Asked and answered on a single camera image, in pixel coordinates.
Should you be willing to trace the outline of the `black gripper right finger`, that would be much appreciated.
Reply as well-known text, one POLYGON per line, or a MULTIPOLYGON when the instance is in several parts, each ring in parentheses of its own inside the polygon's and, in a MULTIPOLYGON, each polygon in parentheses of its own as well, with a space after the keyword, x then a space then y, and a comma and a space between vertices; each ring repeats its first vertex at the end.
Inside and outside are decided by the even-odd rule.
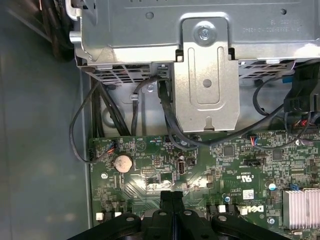
POLYGON ((194 210, 186 209, 183 193, 172 193, 172 205, 177 218, 180 240, 286 240, 285 236, 242 218, 219 213, 207 220, 194 210))

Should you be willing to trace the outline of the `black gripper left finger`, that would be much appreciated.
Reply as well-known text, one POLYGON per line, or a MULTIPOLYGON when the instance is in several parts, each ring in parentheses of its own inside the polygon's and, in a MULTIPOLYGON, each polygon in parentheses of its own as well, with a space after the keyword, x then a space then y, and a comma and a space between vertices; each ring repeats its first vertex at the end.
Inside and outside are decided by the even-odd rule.
POLYGON ((143 218, 124 213, 85 230, 71 240, 171 240, 173 237, 173 199, 170 191, 160 194, 160 207, 143 218))

